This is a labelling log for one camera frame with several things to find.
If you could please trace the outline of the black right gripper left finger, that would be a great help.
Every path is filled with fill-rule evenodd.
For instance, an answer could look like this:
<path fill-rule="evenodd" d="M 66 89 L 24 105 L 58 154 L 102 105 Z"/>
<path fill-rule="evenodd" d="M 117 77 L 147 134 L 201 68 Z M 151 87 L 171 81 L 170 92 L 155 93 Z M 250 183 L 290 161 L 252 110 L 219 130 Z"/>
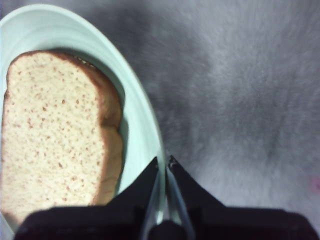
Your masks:
<path fill-rule="evenodd" d="M 52 207 L 30 214 L 16 240 L 137 240 L 158 185 L 155 157 L 122 193 L 108 204 Z"/>

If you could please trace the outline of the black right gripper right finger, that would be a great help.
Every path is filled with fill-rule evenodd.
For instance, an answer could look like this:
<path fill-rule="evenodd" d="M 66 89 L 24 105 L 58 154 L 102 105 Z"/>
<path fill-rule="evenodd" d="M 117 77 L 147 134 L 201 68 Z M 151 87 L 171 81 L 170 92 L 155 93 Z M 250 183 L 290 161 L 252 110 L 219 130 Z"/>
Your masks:
<path fill-rule="evenodd" d="M 318 240 L 301 214 L 272 208 L 226 206 L 201 187 L 173 157 L 167 164 L 171 197 L 192 240 Z"/>

